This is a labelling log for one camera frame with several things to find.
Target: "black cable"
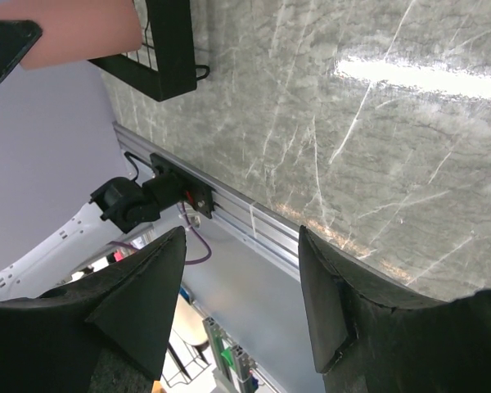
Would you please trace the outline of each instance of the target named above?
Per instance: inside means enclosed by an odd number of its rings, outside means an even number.
[[[141,162],[147,168],[153,169],[153,167],[151,166],[151,164],[149,164],[148,162],[145,162],[142,158],[140,158],[139,156],[133,154],[130,151],[126,151],[124,153],[124,157],[127,159],[127,161],[129,161],[131,163],[131,165],[133,166],[134,170],[137,171],[137,175],[134,178],[131,179],[132,182],[135,182],[138,179],[138,176],[140,175],[140,170],[138,169],[138,165],[137,165],[136,162],[134,162],[134,160],[136,160],[138,162]]]
[[[197,76],[196,77],[196,80],[202,80],[202,79],[205,79],[209,76],[209,74],[211,73],[211,69],[209,68],[208,65],[196,65],[195,67],[197,70],[204,70],[205,73],[200,75],[200,76]]]

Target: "pink object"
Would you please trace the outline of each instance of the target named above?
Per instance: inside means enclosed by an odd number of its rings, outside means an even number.
[[[124,258],[124,256],[122,255],[122,253],[120,251],[115,252],[115,259],[117,262],[120,262],[123,258]]]
[[[34,20],[43,30],[21,62],[27,70],[138,50],[142,28],[132,0],[10,0],[0,20]]]

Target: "white wall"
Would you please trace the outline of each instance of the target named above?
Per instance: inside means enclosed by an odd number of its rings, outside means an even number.
[[[115,115],[87,62],[0,84],[0,269],[54,232],[109,178],[126,175]]]

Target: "green electronic component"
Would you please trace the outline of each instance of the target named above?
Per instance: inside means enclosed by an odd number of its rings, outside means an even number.
[[[232,361],[231,348],[227,348],[226,350],[223,350],[220,355],[225,359],[227,365],[230,368],[232,368],[236,373],[235,363]]]

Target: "gray marble surface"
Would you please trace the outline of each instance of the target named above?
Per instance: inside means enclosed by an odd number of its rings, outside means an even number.
[[[424,294],[491,287],[491,0],[191,0],[212,74],[120,122]]]

